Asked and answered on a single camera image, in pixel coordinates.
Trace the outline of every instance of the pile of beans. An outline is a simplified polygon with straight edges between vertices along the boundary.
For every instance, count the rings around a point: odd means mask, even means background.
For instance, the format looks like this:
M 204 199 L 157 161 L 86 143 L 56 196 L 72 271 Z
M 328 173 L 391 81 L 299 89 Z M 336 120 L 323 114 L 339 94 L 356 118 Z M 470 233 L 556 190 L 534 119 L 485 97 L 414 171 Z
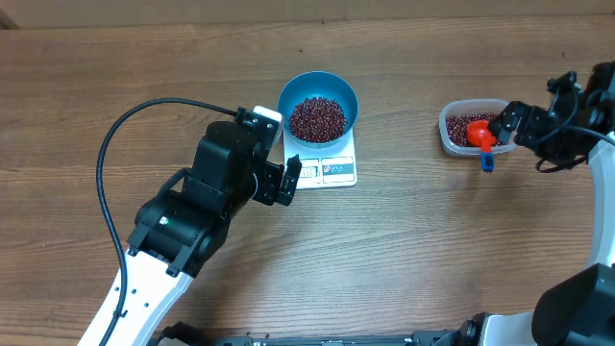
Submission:
M 297 138 L 324 143 L 344 135 L 348 120 L 337 101 L 314 97 L 297 105 L 288 123 L 290 132 Z
M 470 141 L 468 140 L 468 125 L 470 125 L 471 122 L 476 120 L 489 121 L 496 116 L 498 115 L 495 113 L 449 116 L 448 118 L 446 118 L 446 130 L 449 133 L 449 138 L 451 139 L 451 142 L 460 147 L 474 146 L 470 144 Z M 498 145 L 506 145 L 506 143 L 498 140 L 498 142 L 496 142 L 496 146 Z

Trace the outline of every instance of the plastic container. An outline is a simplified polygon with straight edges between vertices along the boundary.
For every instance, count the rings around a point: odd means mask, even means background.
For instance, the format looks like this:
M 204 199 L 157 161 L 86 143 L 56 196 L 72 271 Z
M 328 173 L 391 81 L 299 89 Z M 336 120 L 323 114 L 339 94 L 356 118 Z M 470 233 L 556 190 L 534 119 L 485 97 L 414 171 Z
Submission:
M 484 112 L 492 112 L 499 114 L 508 106 L 508 101 L 500 100 L 500 99 L 474 99 L 474 100 L 463 100 L 463 101 L 454 101 L 447 105 L 447 107 L 442 110 L 440 113 L 440 137 L 442 138 L 442 146 L 444 147 L 444 151 L 450 156 L 456 158 L 463 157 L 476 157 L 480 158 L 480 148 L 479 147 L 460 147 L 451 142 L 449 138 L 449 133 L 446 129 L 446 118 L 449 116 L 456 115 L 471 115 L 478 114 Z M 493 154 L 501 154 L 505 152 L 509 152 L 512 149 L 516 148 L 517 144 L 508 142 L 506 145 L 494 146 Z
M 290 132 L 288 118 L 295 106 L 312 97 L 324 97 L 339 103 L 348 120 L 344 135 L 325 143 L 311 143 L 297 138 Z M 278 99 L 278 112 L 284 117 L 284 130 L 295 141 L 307 148 L 322 149 L 340 142 L 355 127 L 358 120 L 358 100 L 353 88 L 341 77 L 330 72 L 311 71 L 288 82 Z

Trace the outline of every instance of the white container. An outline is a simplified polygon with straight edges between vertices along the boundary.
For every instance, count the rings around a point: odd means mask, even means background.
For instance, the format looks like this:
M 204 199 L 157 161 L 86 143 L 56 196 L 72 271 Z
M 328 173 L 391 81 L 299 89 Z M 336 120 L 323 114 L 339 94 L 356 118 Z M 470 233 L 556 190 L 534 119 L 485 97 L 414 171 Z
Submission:
M 440 113 L 440 137 L 442 138 L 442 146 L 444 151 L 450 156 L 457 158 L 461 157 L 480 157 L 479 147 L 460 147 L 451 142 L 449 133 L 446 129 L 446 118 L 456 115 L 472 115 L 479 113 L 495 113 L 499 114 L 508 106 L 508 101 L 499 99 L 475 99 L 475 100 L 463 100 L 454 101 Z M 507 145 L 500 145 L 493 147 L 493 154 L 501 154 L 516 148 L 517 144 L 512 140 Z

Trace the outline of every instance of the wooden tabletop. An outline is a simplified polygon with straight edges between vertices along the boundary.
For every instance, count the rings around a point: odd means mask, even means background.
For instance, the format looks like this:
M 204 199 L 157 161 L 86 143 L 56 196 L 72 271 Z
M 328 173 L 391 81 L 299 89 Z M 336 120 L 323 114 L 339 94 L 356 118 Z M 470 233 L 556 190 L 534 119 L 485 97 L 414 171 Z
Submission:
M 615 60 L 614 32 L 615 16 L 0 32 L 0 345 L 74 345 L 107 295 L 117 261 L 94 165 L 120 114 L 159 97 L 275 109 L 310 70 L 357 92 L 357 186 L 249 203 L 161 326 L 408 334 L 533 309 L 585 265 L 589 169 L 539 174 L 519 148 L 482 174 L 443 152 L 438 114 L 473 98 L 546 106 L 547 77 L 585 84 Z M 165 105 L 120 128 L 105 184 L 122 239 L 220 118 Z

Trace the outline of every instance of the white digital scale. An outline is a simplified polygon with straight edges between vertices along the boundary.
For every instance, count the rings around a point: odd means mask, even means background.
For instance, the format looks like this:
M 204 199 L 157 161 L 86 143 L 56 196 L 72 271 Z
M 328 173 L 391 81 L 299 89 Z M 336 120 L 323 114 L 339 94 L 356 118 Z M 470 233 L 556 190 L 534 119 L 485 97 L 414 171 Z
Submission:
M 297 189 L 357 184 L 357 157 L 353 130 L 334 145 L 319 149 L 300 144 L 284 131 L 284 161 L 297 154 L 302 164 Z

